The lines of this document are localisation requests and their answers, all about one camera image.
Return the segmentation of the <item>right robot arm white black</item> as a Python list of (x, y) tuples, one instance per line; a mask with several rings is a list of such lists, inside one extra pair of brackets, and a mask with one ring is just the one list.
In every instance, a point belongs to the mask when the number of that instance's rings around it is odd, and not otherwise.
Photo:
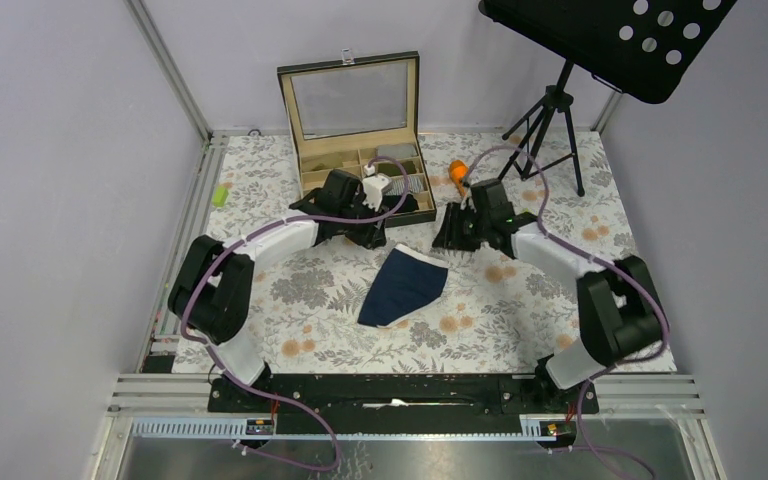
[(468, 252), (489, 246), (575, 294), (578, 339), (535, 371), (543, 378), (533, 396), (543, 410), (561, 410), (572, 400), (573, 387), (650, 346), (666, 345), (669, 325), (641, 258), (608, 261), (550, 233), (541, 212), (515, 213), (498, 179), (475, 183), (465, 198), (446, 205), (433, 245)]

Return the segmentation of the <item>olive khaki underwear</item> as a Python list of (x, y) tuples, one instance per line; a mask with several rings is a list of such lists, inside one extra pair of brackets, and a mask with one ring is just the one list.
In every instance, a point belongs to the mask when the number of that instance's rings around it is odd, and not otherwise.
[(356, 152), (332, 152), (306, 158), (301, 163), (302, 172), (315, 172), (338, 169), (342, 167), (351, 167), (358, 164), (358, 155)]

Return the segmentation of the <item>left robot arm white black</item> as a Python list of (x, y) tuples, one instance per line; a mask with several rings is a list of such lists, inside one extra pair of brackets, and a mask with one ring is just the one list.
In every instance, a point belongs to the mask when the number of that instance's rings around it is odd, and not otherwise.
[(287, 257), (337, 236), (366, 249), (385, 245), (384, 193), (389, 177), (328, 173), (323, 186), (292, 203), (281, 218), (239, 240), (208, 235), (190, 245), (168, 297), (182, 334), (204, 344), (220, 368), (237, 378), (232, 398), (248, 411), (269, 401), (267, 366), (246, 330), (253, 281)]

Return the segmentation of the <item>navy blue underwear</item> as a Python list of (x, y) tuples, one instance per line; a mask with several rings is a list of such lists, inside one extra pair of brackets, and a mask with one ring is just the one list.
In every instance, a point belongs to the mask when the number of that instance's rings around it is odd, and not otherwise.
[(397, 244), (387, 255), (361, 305), (357, 323), (390, 328), (428, 307), (442, 295), (448, 264)]

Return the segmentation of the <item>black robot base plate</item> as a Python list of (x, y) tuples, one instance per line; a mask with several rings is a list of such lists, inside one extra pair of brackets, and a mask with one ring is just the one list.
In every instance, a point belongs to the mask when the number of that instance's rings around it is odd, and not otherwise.
[(340, 435), (520, 434), (522, 416), (573, 421), (596, 414), (593, 387), (557, 390), (532, 375), (512, 374), (272, 374), (255, 384), (265, 397), (226, 376), (211, 383), (211, 413), (263, 414), (287, 435), (320, 434), (323, 427), (292, 406), (299, 401)]

